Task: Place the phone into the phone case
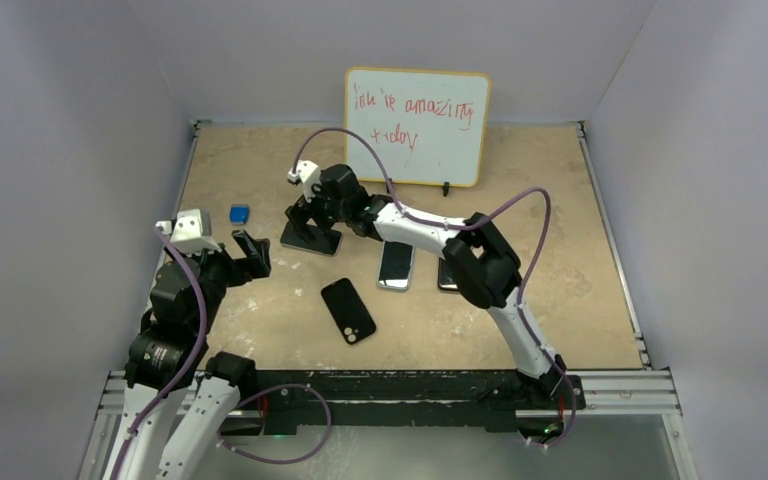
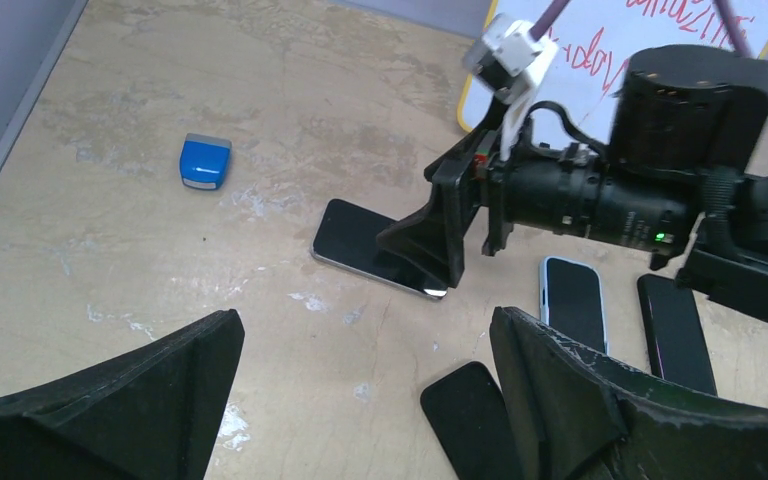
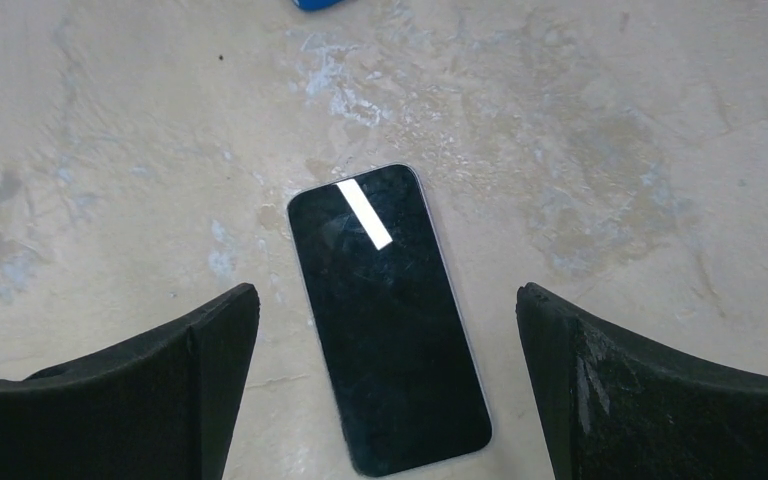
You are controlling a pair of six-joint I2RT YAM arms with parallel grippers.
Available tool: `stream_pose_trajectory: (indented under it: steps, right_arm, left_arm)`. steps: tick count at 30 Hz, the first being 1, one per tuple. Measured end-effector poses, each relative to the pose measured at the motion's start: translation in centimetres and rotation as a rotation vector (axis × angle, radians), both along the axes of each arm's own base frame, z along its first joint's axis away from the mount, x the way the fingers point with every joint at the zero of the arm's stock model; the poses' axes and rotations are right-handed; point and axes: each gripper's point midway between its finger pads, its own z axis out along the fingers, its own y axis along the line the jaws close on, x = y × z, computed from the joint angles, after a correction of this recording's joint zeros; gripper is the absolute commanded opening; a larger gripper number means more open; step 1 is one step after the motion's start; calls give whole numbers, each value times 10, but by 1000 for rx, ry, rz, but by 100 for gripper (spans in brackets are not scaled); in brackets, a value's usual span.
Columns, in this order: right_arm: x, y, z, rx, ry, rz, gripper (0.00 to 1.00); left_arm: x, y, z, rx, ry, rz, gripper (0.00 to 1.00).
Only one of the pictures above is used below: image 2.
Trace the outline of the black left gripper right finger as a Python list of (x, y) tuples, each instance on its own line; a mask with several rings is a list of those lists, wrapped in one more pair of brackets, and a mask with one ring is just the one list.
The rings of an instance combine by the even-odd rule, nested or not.
[(768, 479), (768, 409), (676, 385), (494, 310), (496, 372), (528, 479)]

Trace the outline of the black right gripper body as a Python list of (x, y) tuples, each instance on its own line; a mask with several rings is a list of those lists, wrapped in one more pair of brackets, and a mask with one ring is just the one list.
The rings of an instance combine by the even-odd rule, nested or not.
[(684, 252), (696, 223), (691, 188), (618, 174), (578, 143), (563, 150), (529, 145), (507, 162), (499, 144), (496, 130), (473, 133), (473, 175), (488, 209), (483, 254), (504, 249), (516, 225), (661, 259)]

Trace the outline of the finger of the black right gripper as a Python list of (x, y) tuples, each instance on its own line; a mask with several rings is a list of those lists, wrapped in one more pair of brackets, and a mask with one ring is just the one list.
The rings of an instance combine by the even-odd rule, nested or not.
[(449, 288), (458, 286), (465, 271), (464, 236), (481, 206), (474, 155), (486, 134), (500, 130), (506, 111), (493, 100), (479, 124), (425, 168), (428, 202), (382, 230), (376, 237), (381, 249)]

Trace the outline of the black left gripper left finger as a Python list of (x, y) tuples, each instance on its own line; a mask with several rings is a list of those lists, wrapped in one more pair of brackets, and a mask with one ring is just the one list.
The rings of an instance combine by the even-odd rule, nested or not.
[(0, 479), (201, 479), (245, 331), (214, 312), (148, 345), (0, 397)]

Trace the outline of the black phone case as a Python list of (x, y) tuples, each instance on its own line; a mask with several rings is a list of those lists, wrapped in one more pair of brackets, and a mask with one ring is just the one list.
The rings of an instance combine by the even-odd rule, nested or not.
[(420, 405), (458, 479), (524, 477), (502, 393), (484, 364), (471, 361), (430, 384)]

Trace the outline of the black smartphone with purple edge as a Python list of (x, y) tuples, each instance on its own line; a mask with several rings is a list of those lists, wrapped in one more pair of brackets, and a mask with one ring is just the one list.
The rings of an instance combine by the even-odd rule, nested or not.
[(636, 286), (651, 373), (716, 396), (715, 377), (692, 291), (654, 274), (640, 276)]

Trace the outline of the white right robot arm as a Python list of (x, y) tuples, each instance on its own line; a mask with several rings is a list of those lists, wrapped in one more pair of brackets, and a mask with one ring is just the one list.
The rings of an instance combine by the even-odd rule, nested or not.
[(746, 168), (768, 118), (768, 60), (673, 44), (633, 54), (608, 142), (558, 115), (571, 143), (532, 139), (526, 118), (502, 146), (510, 105), (431, 163), (429, 201), (385, 228), (378, 245), (456, 287), (463, 239), (488, 211), (482, 252), (502, 250), (515, 225), (647, 252), (658, 270), (676, 257), (681, 287), (768, 323), (768, 176)]

